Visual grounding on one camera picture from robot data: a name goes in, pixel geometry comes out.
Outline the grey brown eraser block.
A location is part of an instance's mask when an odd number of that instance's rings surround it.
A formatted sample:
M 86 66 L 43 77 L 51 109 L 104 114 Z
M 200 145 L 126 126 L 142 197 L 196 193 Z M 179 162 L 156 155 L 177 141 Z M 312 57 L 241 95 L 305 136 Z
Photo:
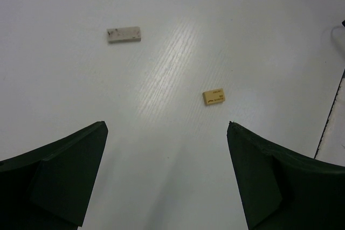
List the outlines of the grey brown eraser block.
M 109 44 L 141 41 L 141 29 L 138 26 L 107 29 Z

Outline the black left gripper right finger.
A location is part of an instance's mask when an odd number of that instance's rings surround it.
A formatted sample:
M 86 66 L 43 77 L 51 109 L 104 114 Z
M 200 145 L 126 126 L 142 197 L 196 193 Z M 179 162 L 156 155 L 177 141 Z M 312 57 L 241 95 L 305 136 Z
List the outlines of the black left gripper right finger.
M 230 122 L 227 142 L 249 229 L 344 229 L 344 167 Z

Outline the tan eraser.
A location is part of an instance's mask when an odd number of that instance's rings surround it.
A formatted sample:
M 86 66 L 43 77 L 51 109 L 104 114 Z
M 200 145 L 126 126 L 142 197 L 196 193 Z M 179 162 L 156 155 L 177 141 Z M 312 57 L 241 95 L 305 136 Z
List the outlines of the tan eraser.
M 203 92 L 203 100 L 206 106 L 223 103 L 225 101 L 224 91 L 219 88 Z

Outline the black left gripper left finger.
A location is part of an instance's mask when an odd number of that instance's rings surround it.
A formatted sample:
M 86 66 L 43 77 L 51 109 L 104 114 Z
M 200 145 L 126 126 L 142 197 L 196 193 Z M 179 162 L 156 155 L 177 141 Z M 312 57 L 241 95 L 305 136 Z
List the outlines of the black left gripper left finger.
M 81 227 L 107 135 L 99 121 L 1 161 L 1 226 Z

